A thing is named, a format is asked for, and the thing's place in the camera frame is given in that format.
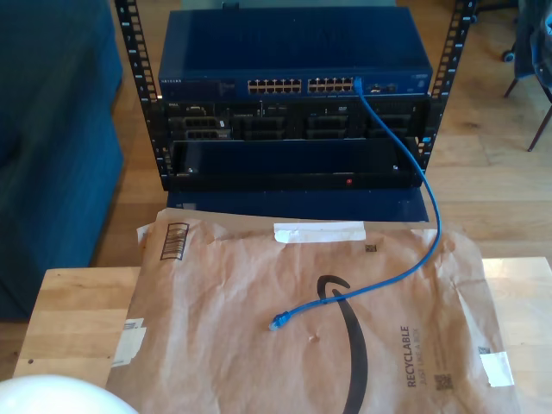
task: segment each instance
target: wooden table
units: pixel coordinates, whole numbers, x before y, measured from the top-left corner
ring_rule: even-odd
[[[524,412],[552,412],[552,271],[544,258],[486,259]],[[47,272],[15,376],[58,373],[105,386],[138,267]]]

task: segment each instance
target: cable plug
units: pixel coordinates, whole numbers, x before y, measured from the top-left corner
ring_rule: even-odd
[[[353,80],[353,89],[360,96],[364,95],[364,91],[362,89],[362,78],[360,76],[357,76],[356,78],[354,78],[354,80]]]
[[[280,313],[279,315],[276,315],[273,319],[273,321],[268,325],[268,328],[270,330],[278,330],[282,326],[284,326],[287,321],[290,320],[292,316],[289,314],[289,312]]]

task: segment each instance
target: ethernet cable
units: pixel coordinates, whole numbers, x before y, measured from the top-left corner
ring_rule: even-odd
[[[433,244],[431,244],[431,247],[428,250],[428,252],[425,254],[425,256],[416,265],[411,267],[406,272],[401,273],[400,275],[395,276],[393,278],[383,280],[383,281],[378,282],[378,283],[374,283],[373,285],[368,285],[368,286],[363,287],[363,288],[361,288],[357,291],[353,291],[353,292],[350,292],[350,293],[347,293],[347,294],[344,294],[344,295],[341,295],[341,296],[338,296],[338,297],[323,298],[323,299],[315,300],[315,301],[309,302],[307,304],[302,304],[302,305],[298,306],[295,309],[286,311],[284,313],[280,313],[279,315],[276,315],[276,317],[274,317],[273,321],[270,323],[270,325],[269,325],[270,330],[280,329],[282,326],[284,326],[286,323],[288,323],[289,320],[292,317],[294,317],[295,315],[297,315],[301,312],[307,311],[307,310],[312,309],[312,308],[316,308],[318,306],[322,306],[324,304],[333,304],[334,302],[338,302],[340,300],[350,299],[350,298],[353,298],[355,296],[361,295],[362,293],[375,291],[376,289],[380,289],[382,287],[392,285],[394,283],[397,283],[397,282],[401,281],[402,279],[405,279],[406,277],[408,277],[411,274],[413,274],[414,272],[416,272],[420,267],[422,267],[423,265],[425,265],[428,262],[430,257],[436,251],[437,245],[439,244],[439,241],[441,240],[441,232],[442,232],[441,213],[439,212],[439,206],[437,205],[435,195],[433,194],[433,191],[431,190],[430,183],[425,178],[425,174],[423,174],[422,168],[417,163],[416,159],[414,158],[412,153],[408,150],[408,148],[387,127],[387,125],[385,125],[385,123],[375,113],[375,111],[372,109],[370,104],[364,98],[364,91],[363,91],[363,88],[362,88],[362,79],[361,78],[355,78],[354,79],[353,88],[354,88],[354,91],[358,94],[358,96],[359,96],[360,100],[362,101],[362,104],[366,108],[368,114],[370,114],[370,116],[374,119],[374,121],[376,121],[380,125],[380,127],[383,128],[387,132],[387,134],[391,137],[391,139],[393,140],[395,145],[397,145],[397,147],[406,155],[406,158],[408,158],[408,160],[414,166],[414,169],[416,170],[417,174],[420,176],[423,183],[425,184],[425,187],[427,188],[428,193],[430,195],[430,200],[431,200],[431,203],[433,204],[433,208],[435,210],[435,215],[436,215],[437,232],[436,232],[435,239],[433,240]]]

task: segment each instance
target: blue network switch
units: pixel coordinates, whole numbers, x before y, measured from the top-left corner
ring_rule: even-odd
[[[432,69],[408,8],[172,11],[159,81],[163,99],[270,101],[423,95]]]

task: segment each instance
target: blue couch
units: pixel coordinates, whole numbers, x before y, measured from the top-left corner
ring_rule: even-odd
[[[122,153],[108,0],[3,2],[0,318],[29,317],[44,272],[88,266]]]

